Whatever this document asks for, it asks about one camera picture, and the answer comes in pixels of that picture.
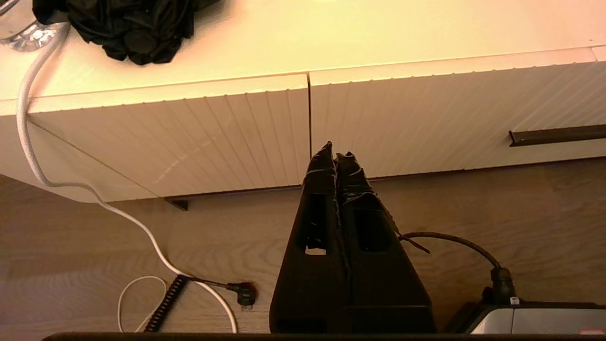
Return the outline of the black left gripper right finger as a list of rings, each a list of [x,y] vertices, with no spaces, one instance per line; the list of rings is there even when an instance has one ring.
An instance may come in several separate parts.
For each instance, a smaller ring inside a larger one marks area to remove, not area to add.
[[[347,249],[346,312],[355,334],[435,334],[432,303],[390,212],[353,153],[336,155]]]

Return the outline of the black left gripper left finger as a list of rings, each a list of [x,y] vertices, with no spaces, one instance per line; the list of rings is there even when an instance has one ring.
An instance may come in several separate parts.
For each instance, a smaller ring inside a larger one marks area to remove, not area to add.
[[[270,305],[273,334],[350,334],[339,239],[336,165],[327,142],[312,156]]]

